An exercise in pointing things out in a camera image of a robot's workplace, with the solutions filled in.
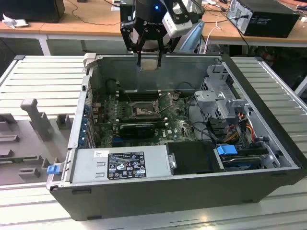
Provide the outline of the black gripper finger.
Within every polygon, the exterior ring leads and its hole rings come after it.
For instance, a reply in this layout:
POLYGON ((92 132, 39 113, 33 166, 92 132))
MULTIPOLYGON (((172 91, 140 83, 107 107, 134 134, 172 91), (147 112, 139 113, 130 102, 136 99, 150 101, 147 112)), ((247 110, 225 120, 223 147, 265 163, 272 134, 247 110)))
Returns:
POLYGON ((162 56, 166 53, 173 53, 180 39, 181 36, 171 38, 167 32, 163 33, 161 30, 156 30, 156 41, 158 42, 158 67, 161 67, 162 56))
POLYGON ((124 43, 126 45, 126 48, 128 51, 132 51, 133 53, 136 53, 138 55, 137 59, 137 66, 141 66, 141 57, 142 57, 142 48, 147 40, 147 29, 144 29, 143 33, 139 35, 137 33, 137 43, 134 43, 131 35, 133 32, 137 32, 136 29, 133 27, 133 22, 121 22, 120 23, 120 32, 122 35, 122 38, 124 40, 124 43))

